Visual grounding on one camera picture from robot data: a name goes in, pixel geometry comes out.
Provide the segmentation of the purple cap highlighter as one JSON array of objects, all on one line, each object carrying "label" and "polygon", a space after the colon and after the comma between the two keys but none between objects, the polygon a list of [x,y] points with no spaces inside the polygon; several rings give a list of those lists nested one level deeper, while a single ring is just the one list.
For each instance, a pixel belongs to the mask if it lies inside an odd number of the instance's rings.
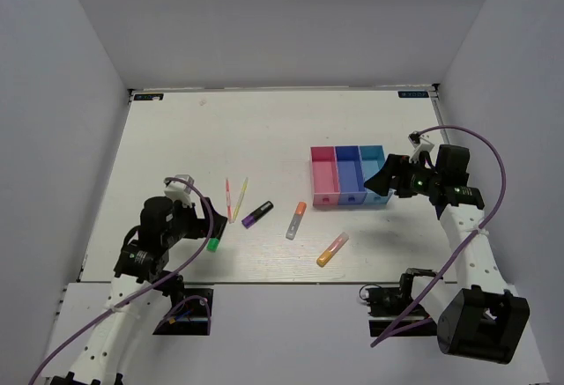
[{"label": "purple cap highlighter", "polygon": [[267,213],[273,209],[274,205],[271,201],[267,201],[254,211],[252,211],[248,216],[246,216],[241,223],[247,229],[253,226],[259,219],[263,218]]}]

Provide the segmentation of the yellow pen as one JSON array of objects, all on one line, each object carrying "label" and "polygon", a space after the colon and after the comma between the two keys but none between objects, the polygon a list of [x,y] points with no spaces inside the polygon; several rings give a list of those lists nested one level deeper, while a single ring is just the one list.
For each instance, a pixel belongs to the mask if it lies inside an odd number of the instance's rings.
[{"label": "yellow pen", "polygon": [[245,197],[246,190],[247,190],[247,187],[248,187],[248,183],[249,183],[249,178],[246,177],[242,186],[241,186],[241,192],[239,194],[239,197],[237,199],[237,203],[235,205],[235,209],[234,209],[234,213],[233,213],[233,221],[235,221],[237,219],[238,215],[239,215],[241,205],[242,205],[242,202],[243,202],[243,199]]}]

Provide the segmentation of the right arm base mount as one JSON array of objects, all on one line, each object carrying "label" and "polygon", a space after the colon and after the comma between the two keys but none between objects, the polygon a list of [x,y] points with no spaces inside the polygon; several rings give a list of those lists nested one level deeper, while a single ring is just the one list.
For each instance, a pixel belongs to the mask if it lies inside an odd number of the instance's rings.
[{"label": "right arm base mount", "polygon": [[[434,276],[435,273],[432,270],[410,268],[401,275],[396,286],[363,285],[359,289],[359,299],[360,303],[368,308],[370,336],[378,337],[411,304],[413,279]],[[397,328],[403,328],[427,318],[430,318],[430,315],[419,304],[397,325]],[[401,331],[396,337],[436,337],[436,331],[436,323],[430,321],[417,328]]]}]

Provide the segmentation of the green cap highlighter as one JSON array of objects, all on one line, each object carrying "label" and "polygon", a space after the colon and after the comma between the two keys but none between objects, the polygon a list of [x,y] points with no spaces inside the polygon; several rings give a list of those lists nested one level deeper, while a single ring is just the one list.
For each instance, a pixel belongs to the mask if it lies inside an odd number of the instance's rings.
[{"label": "green cap highlighter", "polygon": [[215,253],[219,247],[219,239],[218,238],[210,238],[206,245],[206,250],[212,253]]}]

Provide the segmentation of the orange cap lead case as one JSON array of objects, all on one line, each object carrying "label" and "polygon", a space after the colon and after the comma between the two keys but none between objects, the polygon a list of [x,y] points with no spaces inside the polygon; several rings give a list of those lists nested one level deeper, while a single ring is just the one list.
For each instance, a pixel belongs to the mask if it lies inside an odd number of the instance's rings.
[{"label": "orange cap lead case", "polygon": [[305,202],[299,202],[297,204],[290,225],[286,231],[286,238],[288,240],[292,241],[295,238],[306,209],[307,204]]}]

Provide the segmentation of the pink pen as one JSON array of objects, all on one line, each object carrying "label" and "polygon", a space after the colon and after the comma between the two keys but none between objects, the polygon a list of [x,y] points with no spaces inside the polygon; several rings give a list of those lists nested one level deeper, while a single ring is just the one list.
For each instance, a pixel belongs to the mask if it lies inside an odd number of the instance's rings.
[{"label": "pink pen", "polygon": [[230,182],[226,177],[225,179],[225,190],[226,190],[226,212],[228,223],[233,223],[233,212],[232,212],[232,202],[231,202],[231,192],[230,192]]}]

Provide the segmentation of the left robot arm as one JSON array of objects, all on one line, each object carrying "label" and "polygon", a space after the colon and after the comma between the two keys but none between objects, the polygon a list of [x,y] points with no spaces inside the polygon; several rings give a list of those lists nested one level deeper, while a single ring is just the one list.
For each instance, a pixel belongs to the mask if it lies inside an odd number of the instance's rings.
[{"label": "left robot arm", "polygon": [[209,198],[202,197],[200,202],[203,218],[182,192],[145,200],[139,224],[124,238],[104,311],[95,324],[82,328],[47,357],[52,360],[91,331],[69,372],[53,376],[52,384],[122,384],[126,353],[155,302],[166,313],[175,314],[196,300],[206,314],[211,313],[206,297],[188,294],[182,276],[166,270],[169,250],[178,241],[204,238],[209,243],[221,238],[228,218],[215,211]]}]

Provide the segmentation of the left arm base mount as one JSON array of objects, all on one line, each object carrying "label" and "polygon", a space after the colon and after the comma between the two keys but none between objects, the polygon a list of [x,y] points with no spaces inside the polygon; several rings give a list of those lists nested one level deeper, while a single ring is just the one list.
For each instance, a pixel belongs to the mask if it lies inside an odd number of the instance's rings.
[{"label": "left arm base mount", "polygon": [[159,321],[155,336],[209,336],[214,289],[187,287],[171,299],[172,307]]}]

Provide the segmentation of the yellow cap lead case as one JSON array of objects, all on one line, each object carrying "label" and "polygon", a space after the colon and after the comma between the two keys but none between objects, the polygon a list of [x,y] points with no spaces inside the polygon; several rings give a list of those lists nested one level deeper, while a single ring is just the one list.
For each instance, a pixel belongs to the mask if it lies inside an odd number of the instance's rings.
[{"label": "yellow cap lead case", "polygon": [[348,242],[347,233],[341,233],[316,259],[319,267],[324,267],[331,258]]}]

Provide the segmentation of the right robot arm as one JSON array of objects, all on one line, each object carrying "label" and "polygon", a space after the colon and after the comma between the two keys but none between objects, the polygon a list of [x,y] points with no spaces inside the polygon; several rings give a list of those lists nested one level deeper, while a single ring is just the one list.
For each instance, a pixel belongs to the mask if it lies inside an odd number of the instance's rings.
[{"label": "right robot arm", "polygon": [[426,151],[416,157],[391,154],[365,186],[377,194],[429,199],[455,258],[450,266],[456,285],[433,270],[410,268],[396,287],[360,291],[371,316],[392,319],[372,334],[377,341],[404,334],[412,327],[405,317],[425,316],[442,353],[507,365],[530,316],[528,301],[514,295],[498,271],[481,226],[483,198],[468,184],[469,150],[442,144],[432,167],[425,165],[428,158]]}]

